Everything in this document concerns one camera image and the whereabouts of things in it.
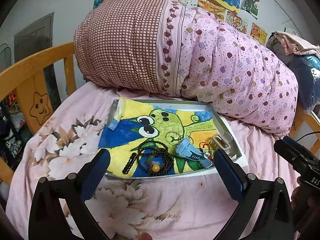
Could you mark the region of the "person left hand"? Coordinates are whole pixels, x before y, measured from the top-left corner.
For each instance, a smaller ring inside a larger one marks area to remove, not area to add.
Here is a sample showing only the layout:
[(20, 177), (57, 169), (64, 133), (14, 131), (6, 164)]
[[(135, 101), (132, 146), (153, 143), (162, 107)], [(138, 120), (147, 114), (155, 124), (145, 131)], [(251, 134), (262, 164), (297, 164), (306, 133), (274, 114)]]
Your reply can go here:
[(143, 232), (139, 235), (137, 240), (152, 240), (152, 236), (148, 234), (147, 232)]

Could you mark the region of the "person right hand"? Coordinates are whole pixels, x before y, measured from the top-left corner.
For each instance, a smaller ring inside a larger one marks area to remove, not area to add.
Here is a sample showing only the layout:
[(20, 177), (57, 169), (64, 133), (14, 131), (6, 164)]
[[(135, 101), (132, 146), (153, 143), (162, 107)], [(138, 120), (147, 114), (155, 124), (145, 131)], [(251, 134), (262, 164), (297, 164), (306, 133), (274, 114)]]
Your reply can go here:
[(313, 226), (319, 222), (319, 191), (311, 189), (297, 178), (298, 186), (291, 194), (291, 208), (295, 230), (300, 234), (315, 231)]

